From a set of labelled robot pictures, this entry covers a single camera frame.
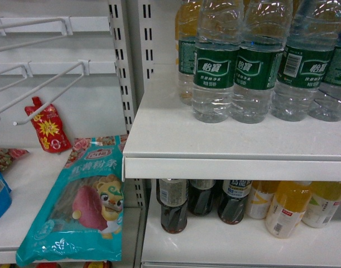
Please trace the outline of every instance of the cartoon lion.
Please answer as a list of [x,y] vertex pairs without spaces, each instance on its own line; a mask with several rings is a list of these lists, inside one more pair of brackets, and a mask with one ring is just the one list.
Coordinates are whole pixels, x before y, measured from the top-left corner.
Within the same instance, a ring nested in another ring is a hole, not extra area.
[[107,228],[100,231],[103,238],[112,239],[112,233],[122,230],[122,217],[119,217],[123,210],[121,186],[121,181],[113,174],[102,177],[93,184],[102,202],[102,216],[107,221]]

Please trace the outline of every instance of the yellow drink bottle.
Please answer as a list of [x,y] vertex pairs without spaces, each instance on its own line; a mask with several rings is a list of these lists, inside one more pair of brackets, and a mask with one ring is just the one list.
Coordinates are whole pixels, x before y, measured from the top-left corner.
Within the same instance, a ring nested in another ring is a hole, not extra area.
[[311,198],[310,181],[281,181],[266,217],[267,230],[289,238],[302,220]]
[[264,219],[279,183],[275,180],[254,180],[246,203],[246,214],[254,219]]
[[200,7],[199,0],[182,0],[175,18],[176,61],[179,63],[177,92],[180,100],[187,105],[191,105],[193,96],[195,36]]
[[303,222],[313,228],[325,227],[341,203],[341,181],[314,181],[312,197],[303,217]]

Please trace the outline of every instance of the plastic water bottle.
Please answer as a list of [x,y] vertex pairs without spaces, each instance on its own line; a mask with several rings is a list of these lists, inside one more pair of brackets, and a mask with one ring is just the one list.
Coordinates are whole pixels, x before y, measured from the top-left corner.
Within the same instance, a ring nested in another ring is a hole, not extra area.
[[195,41],[194,117],[218,123],[229,116],[236,58],[241,42],[242,0],[203,0]]
[[300,2],[271,98],[274,116],[294,122],[306,117],[340,30],[341,0]]
[[237,121],[260,123],[268,113],[291,20],[292,0],[250,1],[230,109]]
[[341,120],[341,32],[323,82],[314,94],[309,115],[328,122]]
[[180,100],[191,105],[194,78],[194,50],[200,0],[182,0],[175,17],[175,42],[177,45],[177,92]]

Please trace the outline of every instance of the teal snack bag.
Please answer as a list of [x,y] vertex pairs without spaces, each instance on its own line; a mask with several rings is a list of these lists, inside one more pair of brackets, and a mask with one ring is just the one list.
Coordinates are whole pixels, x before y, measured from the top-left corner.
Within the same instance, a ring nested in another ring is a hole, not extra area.
[[126,140],[124,135],[75,141],[16,252],[18,266],[36,260],[121,260]]

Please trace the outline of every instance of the green bottle label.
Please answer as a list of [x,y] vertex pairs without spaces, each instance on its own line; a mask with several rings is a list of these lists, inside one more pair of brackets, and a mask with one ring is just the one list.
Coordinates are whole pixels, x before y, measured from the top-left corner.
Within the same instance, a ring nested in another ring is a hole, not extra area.
[[229,88],[233,86],[238,50],[195,49],[194,83],[204,88]]
[[183,74],[194,73],[195,38],[179,40],[179,72]]
[[325,74],[324,82],[341,87],[341,47],[336,47],[329,69]]
[[285,47],[278,81],[298,88],[317,88],[327,70],[333,51],[310,51]]
[[240,48],[235,83],[249,89],[265,90],[275,86],[282,51],[258,52]]

